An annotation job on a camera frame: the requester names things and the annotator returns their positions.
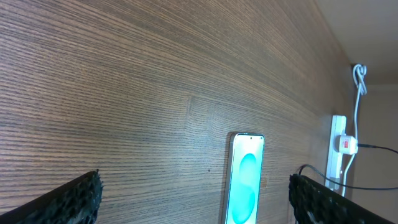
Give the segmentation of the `blue Galaxy smartphone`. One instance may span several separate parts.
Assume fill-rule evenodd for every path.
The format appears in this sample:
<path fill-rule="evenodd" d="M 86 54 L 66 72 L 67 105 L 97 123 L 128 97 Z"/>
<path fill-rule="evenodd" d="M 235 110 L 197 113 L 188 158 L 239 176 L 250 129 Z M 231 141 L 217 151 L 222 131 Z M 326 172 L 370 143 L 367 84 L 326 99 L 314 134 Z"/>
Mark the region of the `blue Galaxy smartphone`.
<path fill-rule="evenodd" d="M 221 223 L 257 222 L 264 148 L 262 134 L 232 134 Z"/>

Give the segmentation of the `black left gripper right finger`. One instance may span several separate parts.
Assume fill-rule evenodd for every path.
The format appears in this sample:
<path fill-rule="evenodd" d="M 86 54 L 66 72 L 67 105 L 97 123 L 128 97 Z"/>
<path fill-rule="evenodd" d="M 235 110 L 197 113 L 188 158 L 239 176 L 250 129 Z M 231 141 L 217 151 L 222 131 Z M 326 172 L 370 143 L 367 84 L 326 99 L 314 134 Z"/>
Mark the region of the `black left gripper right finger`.
<path fill-rule="evenodd" d="M 289 202 L 299 224 L 393 224 L 304 175 L 289 177 Z"/>

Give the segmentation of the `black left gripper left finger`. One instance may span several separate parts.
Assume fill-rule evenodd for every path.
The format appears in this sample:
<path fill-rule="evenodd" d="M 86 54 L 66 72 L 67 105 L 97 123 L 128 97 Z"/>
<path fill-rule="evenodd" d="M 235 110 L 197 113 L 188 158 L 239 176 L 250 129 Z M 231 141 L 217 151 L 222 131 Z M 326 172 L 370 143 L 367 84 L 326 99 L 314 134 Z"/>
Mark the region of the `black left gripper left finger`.
<path fill-rule="evenodd" d="M 102 193 L 99 171 L 93 170 L 2 214 L 1 224 L 94 224 Z"/>

